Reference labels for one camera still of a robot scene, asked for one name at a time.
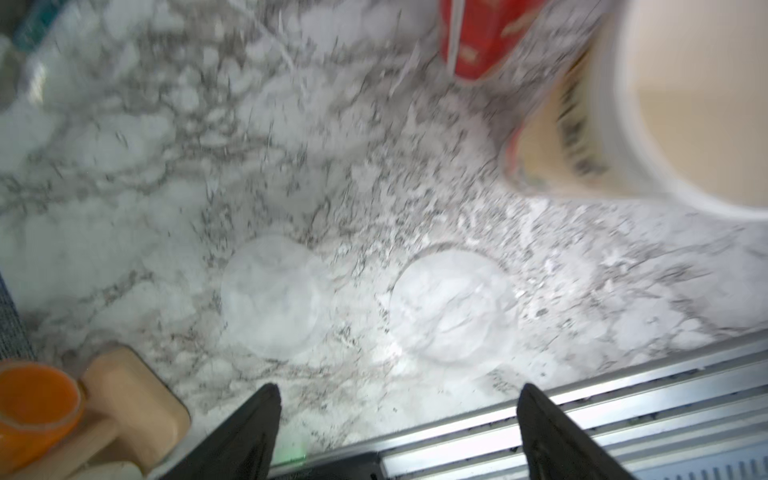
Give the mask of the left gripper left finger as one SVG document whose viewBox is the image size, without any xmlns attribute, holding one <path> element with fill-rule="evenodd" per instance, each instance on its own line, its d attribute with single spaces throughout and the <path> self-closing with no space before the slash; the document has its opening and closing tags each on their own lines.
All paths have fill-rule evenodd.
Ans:
<svg viewBox="0 0 768 480">
<path fill-rule="evenodd" d="M 274 383 L 263 385 L 162 480 L 265 479 L 281 415 Z"/>
</svg>

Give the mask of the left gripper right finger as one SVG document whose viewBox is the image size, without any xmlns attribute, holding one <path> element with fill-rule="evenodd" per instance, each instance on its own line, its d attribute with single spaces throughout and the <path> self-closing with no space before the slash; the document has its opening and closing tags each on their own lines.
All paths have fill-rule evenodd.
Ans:
<svg viewBox="0 0 768 480">
<path fill-rule="evenodd" d="M 517 420 L 531 479 L 634 479 L 532 383 L 521 390 Z"/>
</svg>

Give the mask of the red paper cup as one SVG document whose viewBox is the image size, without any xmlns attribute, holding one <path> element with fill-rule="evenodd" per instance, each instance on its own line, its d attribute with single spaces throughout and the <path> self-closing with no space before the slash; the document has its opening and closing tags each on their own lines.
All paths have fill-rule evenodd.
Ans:
<svg viewBox="0 0 768 480">
<path fill-rule="evenodd" d="M 478 82 L 500 68 L 546 3 L 541 0 L 441 0 L 440 55 L 447 71 Z"/>
</svg>

